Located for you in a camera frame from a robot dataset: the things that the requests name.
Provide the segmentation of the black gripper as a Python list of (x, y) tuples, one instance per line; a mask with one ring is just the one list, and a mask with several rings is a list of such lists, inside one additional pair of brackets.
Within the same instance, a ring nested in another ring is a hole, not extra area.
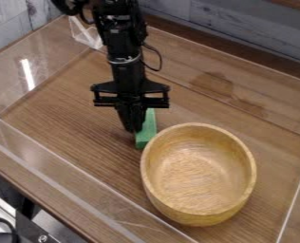
[(113, 80), (94, 84), (90, 91), (94, 93), (95, 106), (115, 106), (119, 120), (127, 131), (139, 132), (145, 122), (146, 108), (169, 107), (169, 86), (150, 81), (145, 73), (142, 57), (109, 58), (113, 69)]

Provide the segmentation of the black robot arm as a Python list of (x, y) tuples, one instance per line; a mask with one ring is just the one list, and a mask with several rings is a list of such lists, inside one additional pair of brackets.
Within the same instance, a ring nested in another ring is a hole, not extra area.
[(94, 24), (102, 44), (107, 47), (107, 61), (113, 80), (94, 84), (94, 105), (113, 107), (125, 129), (142, 130), (149, 108), (168, 108), (170, 87), (147, 79), (142, 48), (158, 50), (145, 42), (147, 25), (138, 0), (51, 0), (62, 13), (81, 15)]

